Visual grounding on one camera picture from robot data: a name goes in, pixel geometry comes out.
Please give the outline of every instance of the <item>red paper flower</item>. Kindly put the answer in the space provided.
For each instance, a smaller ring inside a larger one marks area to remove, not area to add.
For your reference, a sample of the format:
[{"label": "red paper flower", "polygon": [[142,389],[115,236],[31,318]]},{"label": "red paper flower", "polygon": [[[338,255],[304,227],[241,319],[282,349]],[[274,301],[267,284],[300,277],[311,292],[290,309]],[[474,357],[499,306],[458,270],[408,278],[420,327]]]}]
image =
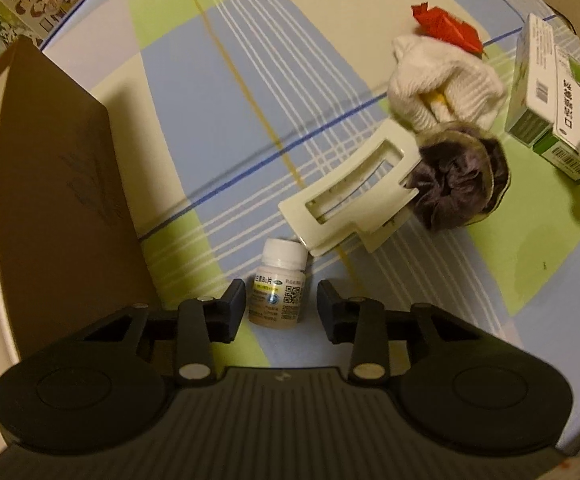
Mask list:
[{"label": "red paper flower", "polygon": [[452,16],[440,7],[427,8],[427,2],[412,6],[412,15],[428,36],[460,46],[471,54],[482,54],[478,32],[469,23]]}]

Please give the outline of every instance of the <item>bedsheet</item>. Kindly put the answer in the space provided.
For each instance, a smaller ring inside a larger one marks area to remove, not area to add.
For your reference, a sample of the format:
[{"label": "bedsheet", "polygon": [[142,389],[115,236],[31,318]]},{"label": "bedsheet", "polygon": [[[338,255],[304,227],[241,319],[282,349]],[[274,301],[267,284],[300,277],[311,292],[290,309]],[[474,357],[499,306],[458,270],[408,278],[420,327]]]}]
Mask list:
[{"label": "bedsheet", "polygon": [[[390,115],[393,37],[424,1],[472,23],[509,86],[529,12],[580,59],[541,0],[87,0],[45,49],[110,112],[120,171],[164,304],[248,279],[268,237],[293,233],[277,204],[336,168]],[[308,267],[301,322],[244,320],[220,365],[342,365],[314,305],[318,280],[388,308],[428,301],[539,356],[574,390],[580,432],[580,186],[503,131],[512,185],[479,224],[431,235],[412,219],[368,254],[355,237]],[[396,366],[399,356],[395,352]]]}]

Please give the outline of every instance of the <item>brown cardboard panel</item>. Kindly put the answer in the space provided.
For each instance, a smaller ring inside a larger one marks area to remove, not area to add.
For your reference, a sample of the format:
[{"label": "brown cardboard panel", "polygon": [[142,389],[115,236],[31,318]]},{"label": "brown cardboard panel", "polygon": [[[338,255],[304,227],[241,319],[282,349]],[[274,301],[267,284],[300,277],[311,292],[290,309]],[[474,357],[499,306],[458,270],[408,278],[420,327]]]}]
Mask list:
[{"label": "brown cardboard panel", "polygon": [[0,279],[22,358],[126,304],[159,304],[108,112],[29,40],[1,107]]}]

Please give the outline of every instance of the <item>medicine bottle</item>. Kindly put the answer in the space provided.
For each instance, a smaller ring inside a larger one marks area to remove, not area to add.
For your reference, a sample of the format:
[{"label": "medicine bottle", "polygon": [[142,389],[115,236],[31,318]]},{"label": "medicine bottle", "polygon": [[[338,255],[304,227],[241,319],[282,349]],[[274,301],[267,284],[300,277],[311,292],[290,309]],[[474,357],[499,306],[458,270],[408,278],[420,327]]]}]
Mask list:
[{"label": "medicine bottle", "polygon": [[296,325],[305,285],[307,249],[298,242],[269,238],[254,275],[249,320],[269,328]]}]

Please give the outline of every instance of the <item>yellow line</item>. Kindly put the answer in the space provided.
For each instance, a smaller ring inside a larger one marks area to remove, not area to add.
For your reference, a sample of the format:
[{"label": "yellow line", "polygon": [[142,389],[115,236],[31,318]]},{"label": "yellow line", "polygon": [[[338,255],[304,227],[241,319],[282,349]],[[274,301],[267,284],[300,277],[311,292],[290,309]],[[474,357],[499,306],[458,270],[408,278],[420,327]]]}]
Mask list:
[{"label": "yellow line", "polygon": [[[263,110],[261,110],[261,108],[259,107],[259,105],[255,101],[254,96],[252,95],[252,92],[249,90],[249,88],[246,85],[246,82],[243,80],[243,77],[241,76],[241,74],[237,70],[237,67],[234,65],[234,62],[232,61],[230,54],[228,54],[228,51],[223,46],[223,43],[221,42],[219,37],[214,32],[214,29],[212,28],[212,24],[210,23],[210,20],[208,19],[207,14],[203,10],[201,3],[199,2],[199,0],[192,0],[192,1],[195,4],[196,10],[199,11],[199,15],[201,16],[201,19],[203,20],[203,24],[205,25],[205,28],[207,29],[208,34],[210,34],[212,41],[214,42],[216,47],[219,49],[219,52],[221,53],[221,56],[223,57],[225,64],[228,66],[228,69],[230,70],[234,79],[236,80],[237,84],[239,85],[239,88],[241,89],[243,96],[246,98],[246,101],[249,103],[250,107],[252,108],[252,111],[254,111],[254,114],[257,116],[260,123],[263,125],[265,132],[267,133],[268,137],[270,137],[270,139],[272,140],[272,142],[276,146],[276,149],[282,150],[283,144],[281,143],[281,139],[279,139],[279,137],[276,135],[276,132],[272,128],[272,125],[269,123],[269,121],[267,120],[267,118],[263,114]],[[299,171],[296,169],[296,166],[294,165],[294,163],[290,159],[290,156],[287,153],[284,153],[281,156],[281,160],[283,161],[283,163],[287,167],[288,171],[290,171],[290,174],[292,175],[295,182],[297,183],[297,186],[299,186],[301,189],[305,188],[305,182],[303,181],[303,178],[302,178],[301,174],[299,173]],[[350,278],[352,279],[352,282],[353,282],[355,289],[356,289],[355,294],[365,295],[365,288],[364,288],[363,284],[361,283],[361,280],[359,280],[358,276],[356,275],[354,267],[352,266],[352,262],[350,261],[350,258],[348,257],[348,255],[345,254],[345,251],[343,251],[340,247],[337,247],[335,249],[335,251],[337,252],[339,257],[341,258],[341,262],[345,266],[345,269],[347,270],[348,274],[350,275]]]}]

